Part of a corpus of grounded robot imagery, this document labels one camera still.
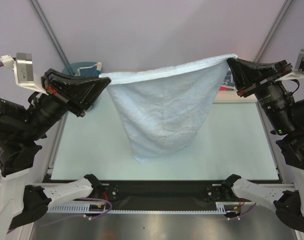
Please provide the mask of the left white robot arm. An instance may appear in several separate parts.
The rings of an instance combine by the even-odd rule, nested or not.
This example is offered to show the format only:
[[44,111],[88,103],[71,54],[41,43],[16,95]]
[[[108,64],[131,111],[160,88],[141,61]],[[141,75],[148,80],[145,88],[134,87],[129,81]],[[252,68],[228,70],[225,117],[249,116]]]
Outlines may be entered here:
[[110,83],[108,77],[76,77],[49,69],[28,98],[28,108],[0,98],[0,240],[9,231],[37,221],[53,206],[100,198],[103,186],[93,174],[54,187],[26,180],[41,150],[37,141],[46,138],[66,113],[85,116]]

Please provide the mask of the light blue towel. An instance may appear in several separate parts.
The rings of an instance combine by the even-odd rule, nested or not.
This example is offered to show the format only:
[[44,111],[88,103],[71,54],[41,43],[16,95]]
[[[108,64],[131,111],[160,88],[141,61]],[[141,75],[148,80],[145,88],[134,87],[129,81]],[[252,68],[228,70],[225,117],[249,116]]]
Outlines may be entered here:
[[207,118],[236,54],[146,71],[103,73],[107,91],[139,162],[187,147]]

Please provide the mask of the dark blue cream-edged towel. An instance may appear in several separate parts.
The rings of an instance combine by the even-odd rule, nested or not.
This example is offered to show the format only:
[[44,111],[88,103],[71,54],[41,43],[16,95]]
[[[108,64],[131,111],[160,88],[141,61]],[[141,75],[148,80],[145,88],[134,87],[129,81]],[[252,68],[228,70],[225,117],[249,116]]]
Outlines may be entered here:
[[101,74],[101,71],[101,62],[80,62],[77,68],[78,75],[82,77],[99,76]]

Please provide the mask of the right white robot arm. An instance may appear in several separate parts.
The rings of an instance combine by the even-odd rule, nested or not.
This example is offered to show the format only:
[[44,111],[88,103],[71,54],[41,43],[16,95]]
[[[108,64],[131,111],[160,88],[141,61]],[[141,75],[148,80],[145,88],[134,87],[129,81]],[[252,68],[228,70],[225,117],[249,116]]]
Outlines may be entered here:
[[222,183],[222,196],[228,201],[246,199],[270,209],[291,229],[304,233],[304,99],[295,101],[283,81],[297,83],[304,78],[304,57],[298,69],[285,60],[256,63],[239,58],[227,61],[237,94],[254,95],[270,121],[286,165],[295,177],[293,191],[252,183],[232,174]]

